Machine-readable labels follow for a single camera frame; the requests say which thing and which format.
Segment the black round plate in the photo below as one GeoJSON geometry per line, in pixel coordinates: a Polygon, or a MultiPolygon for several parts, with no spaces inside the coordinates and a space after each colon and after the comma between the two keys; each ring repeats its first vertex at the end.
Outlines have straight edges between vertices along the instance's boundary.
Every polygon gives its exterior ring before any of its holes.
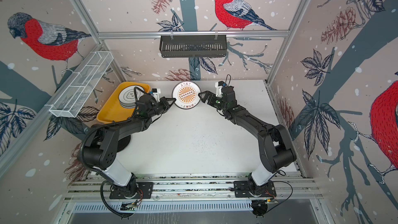
{"type": "Polygon", "coordinates": [[[123,139],[120,139],[118,141],[118,145],[117,145],[117,152],[121,152],[124,149],[126,149],[126,147],[129,145],[129,143],[131,142],[131,136],[126,136],[123,139]]]}

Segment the aluminium frame post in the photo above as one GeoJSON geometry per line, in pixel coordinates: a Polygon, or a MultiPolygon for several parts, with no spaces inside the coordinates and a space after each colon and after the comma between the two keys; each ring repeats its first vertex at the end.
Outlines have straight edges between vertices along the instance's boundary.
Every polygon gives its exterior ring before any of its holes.
{"type": "Polygon", "coordinates": [[[275,80],[276,74],[278,72],[278,69],[280,68],[282,61],[289,49],[289,46],[291,45],[293,38],[296,34],[296,31],[300,25],[300,22],[302,21],[305,12],[310,4],[311,0],[300,0],[298,7],[295,11],[295,14],[293,16],[293,19],[289,25],[288,29],[288,36],[284,38],[284,41],[281,45],[281,48],[276,56],[275,62],[271,68],[271,71],[268,75],[267,78],[267,85],[270,86],[273,81],[275,80]]]}
{"type": "MultiPolygon", "coordinates": [[[[110,51],[109,47],[106,45],[106,43],[100,39],[99,37],[99,31],[92,19],[92,17],[89,14],[88,9],[85,7],[83,4],[82,0],[69,0],[71,4],[73,5],[74,9],[76,10],[77,14],[81,18],[81,20],[84,22],[84,25],[86,26],[87,30],[91,34],[92,38],[94,39],[95,43],[100,47],[100,49],[104,51],[110,51]]],[[[120,82],[127,82],[127,77],[126,74],[123,72],[122,68],[120,67],[120,64],[118,63],[116,56],[111,52],[111,54],[114,56],[114,60],[111,63],[111,67],[116,74],[117,78],[119,79],[120,82]]]]}

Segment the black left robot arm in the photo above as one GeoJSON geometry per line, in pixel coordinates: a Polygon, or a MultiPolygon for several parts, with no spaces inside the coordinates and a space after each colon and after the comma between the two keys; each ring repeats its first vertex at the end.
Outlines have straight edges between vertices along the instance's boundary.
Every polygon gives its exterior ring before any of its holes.
{"type": "Polygon", "coordinates": [[[130,117],[124,121],[96,125],[81,142],[78,160],[86,169],[96,172],[110,183],[112,199],[143,196],[134,173],[117,160],[119,142],[130,140],[134,133],[146,131],[153,123],[152,118],[165,114],[175,102],[175,98],[161,97],[157,100],[152,94],[144,94],[136,101],[130,117]]]}

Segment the right aluminium frame post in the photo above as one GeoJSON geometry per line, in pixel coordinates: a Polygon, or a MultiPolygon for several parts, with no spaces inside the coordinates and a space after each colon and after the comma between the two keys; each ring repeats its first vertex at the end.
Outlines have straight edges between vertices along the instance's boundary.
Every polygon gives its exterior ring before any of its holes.
{"type": "Polygon", "coordinates": [[[310,4],[311,0],[300,0],[298,7],[295,11],[295,14],[293,16],[293,19],[289,25],[288,29],[288,36],[284,38],[284,41],[281,45],[281,48],[276,56],[275,62],[271,68],[271,71],[268,75],[267,78],[267,85],[270,86],[273,81],[275,80],[276,74],[278,72],[278,69],[280,68],[282,61],[289,49],[289,46],[291,45],[293,38],[296,34],[296,31],[300,25],[300,22],[302,21],[305,12],[310,4]]]}

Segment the orange sunburst plate corner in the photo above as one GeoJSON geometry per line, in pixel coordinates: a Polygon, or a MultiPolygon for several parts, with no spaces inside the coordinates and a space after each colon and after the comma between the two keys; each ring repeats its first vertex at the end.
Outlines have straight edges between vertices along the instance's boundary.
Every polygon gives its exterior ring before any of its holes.
{"type": "Polygon", "coordinates": [[[200,87],[191,81],[178,83],[172,90],[172,97],[176,99],[174,105],[182,110],[190,110],[200,102],[200,87]]]}

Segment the horizontal aluminium frame bar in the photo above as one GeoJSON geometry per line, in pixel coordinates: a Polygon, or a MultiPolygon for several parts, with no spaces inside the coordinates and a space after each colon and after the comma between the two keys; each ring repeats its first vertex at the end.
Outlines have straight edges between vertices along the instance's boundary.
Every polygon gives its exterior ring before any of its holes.
{"type": "Polygon", "coordinates": [[[101,40],[107,39],[157,39],[161,36],[202,36],[213,37],[225,35],[226,37],[264,37],[264,38],[286,38],[289,37],[288,30],[249,30],[249,31],[184,31],[184,32],[98,32],[97,37],[101,40]]]}

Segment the white black pattern plate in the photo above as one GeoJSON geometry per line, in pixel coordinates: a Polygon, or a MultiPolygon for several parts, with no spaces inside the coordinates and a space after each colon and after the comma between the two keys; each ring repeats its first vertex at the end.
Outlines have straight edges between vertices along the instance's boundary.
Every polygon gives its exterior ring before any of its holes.
{"type": "Polygon", "coordinates": [[[119,93],[119,103],[123,108],[132,109],[136,106],[136,99],[139,99],[144,90],[141,86],[129,86],[119,93]]]}

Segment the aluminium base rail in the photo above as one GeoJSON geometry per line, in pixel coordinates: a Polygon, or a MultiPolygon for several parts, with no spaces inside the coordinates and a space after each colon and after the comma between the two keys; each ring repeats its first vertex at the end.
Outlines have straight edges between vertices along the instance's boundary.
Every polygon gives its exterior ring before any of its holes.
{"type": "Polygon", "coordinates": [[[107,213],[108,205],[123,214],[252,211],[290,200],[309,200],[317,207],[322,198],[312,179],[291,175],[274,177],[258,194],[250,193],[243,176],[140,177],[133,194],[102,185],[94,176],[72,185],[60,212],[107,213]]]}

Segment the black hanging basket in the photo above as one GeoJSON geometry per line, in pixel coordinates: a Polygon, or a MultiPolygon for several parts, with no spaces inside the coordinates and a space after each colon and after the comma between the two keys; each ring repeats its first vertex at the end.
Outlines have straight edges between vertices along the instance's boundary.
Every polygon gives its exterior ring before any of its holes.
{"type": "Polygon", "coordinates": [[[163,58],[221,58],[227,49],[225,35],[162,36],[159,46],[163,58]]]}

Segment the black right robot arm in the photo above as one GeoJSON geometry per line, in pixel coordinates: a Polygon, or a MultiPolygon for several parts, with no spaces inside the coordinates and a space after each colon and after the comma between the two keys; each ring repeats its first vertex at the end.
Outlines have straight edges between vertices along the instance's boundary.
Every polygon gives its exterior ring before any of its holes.
{"type": "Polygon", "coordinates": [[[270,195],[272,177],[296,160],[288,130],[266,123],[239,105],[232,86],[216,84],[216,92],[199,93],[196,106],[183,110],[161,124],[157,133],[177,155],[172,169],[186,166],[188,172],[201,167],[206,173],[215,169],[224,173],[253,166],[247,177],[247,189],[236,190],[238,197],[270,195]]]}

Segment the yellow plastic bin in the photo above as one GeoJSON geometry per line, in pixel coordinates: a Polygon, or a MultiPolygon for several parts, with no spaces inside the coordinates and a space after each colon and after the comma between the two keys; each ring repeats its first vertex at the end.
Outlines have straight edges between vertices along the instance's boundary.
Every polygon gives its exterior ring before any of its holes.
{"type": "Polygon", "coordinates": [[[141,86],[144,88],[143,91],[149,92],[151,87],[148,84],[135,83],[135,82],[124,82],[121,83],[115,91],[111,94],[109,99],[106,101],[102,109],[99,111],[96,120],[101,123],[111,123],[126,120],[133,114],[135,108],[127,109],[123,108],[119,103],[119,93],[129,86],[141,86]]]}

